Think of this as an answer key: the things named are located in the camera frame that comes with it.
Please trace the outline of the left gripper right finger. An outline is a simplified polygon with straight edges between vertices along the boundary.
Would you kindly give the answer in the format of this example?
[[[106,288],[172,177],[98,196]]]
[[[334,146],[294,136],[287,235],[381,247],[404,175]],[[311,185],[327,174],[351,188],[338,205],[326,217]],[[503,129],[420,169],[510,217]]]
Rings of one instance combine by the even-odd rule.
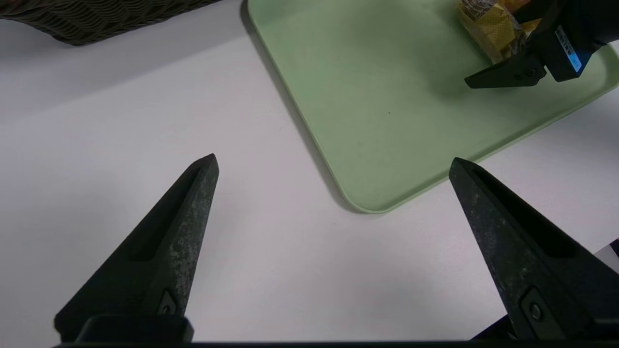
[[[615,271],[476,163],[449,181],[507,312],[478,337],[618,338]]]

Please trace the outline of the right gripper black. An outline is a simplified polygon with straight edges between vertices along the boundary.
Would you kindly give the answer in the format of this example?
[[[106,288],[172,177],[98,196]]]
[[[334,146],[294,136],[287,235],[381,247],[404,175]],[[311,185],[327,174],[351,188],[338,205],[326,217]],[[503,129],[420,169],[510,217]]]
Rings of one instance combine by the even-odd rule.
[[[617,0],[530,0],[514,17],[519,23],[541,19],[533,49],[543,64],[512,57],[464,81],[473,89],[532,87],[546,77],[546,68],[557,82],[577,79],[594,53],[618,40],[618,6]]]

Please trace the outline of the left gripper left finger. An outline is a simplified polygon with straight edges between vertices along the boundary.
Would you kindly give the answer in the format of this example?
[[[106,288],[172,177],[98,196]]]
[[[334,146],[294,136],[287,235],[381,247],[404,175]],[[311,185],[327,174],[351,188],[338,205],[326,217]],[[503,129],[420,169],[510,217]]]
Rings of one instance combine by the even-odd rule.
[[[184,313],[219,176],[194,161],[55,315],[62,342],[190,342]]]

